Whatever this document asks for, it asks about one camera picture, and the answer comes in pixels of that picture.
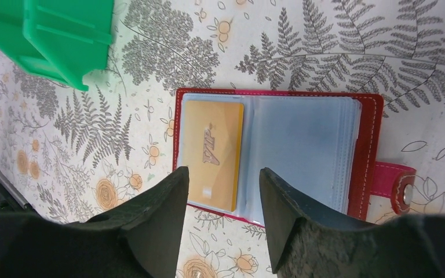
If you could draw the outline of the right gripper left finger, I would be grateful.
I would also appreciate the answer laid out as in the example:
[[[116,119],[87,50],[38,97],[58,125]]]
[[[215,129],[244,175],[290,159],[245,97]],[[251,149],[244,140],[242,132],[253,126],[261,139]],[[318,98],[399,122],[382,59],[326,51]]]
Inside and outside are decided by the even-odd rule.
[[[0,277],[174,277],[189,170],[86,222],[0,208]]]

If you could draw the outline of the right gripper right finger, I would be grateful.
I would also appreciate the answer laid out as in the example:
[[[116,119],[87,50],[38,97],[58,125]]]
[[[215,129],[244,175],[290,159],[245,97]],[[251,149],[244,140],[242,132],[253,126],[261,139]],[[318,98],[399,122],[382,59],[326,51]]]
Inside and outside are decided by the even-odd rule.
[[[269,168],[259,186],[278,277],[445,277],[445,214],[376,225],[325,206]]]

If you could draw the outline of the red leather card holder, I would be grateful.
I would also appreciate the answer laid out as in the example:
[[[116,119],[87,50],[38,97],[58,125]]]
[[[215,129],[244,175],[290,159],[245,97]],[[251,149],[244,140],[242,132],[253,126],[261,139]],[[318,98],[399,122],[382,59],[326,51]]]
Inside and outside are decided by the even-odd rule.
[[[181,121],[189,100],[244,105],[238,192],[233,212],[190,206],[264,226],[259,173],[270,168],[325,206],[380,222],[410,210],[416,170],[379,162],[384,99],[378,94],[182,88],[176,93],[173,166],[180,164]]]

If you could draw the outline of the gold VIP card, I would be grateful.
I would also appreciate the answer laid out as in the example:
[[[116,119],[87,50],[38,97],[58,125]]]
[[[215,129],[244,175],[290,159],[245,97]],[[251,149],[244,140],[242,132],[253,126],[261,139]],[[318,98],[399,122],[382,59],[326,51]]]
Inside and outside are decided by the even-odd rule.
[[[189,169],[189,201],[235,211],[244,105],[189,100],[183,113],[179,158]]]

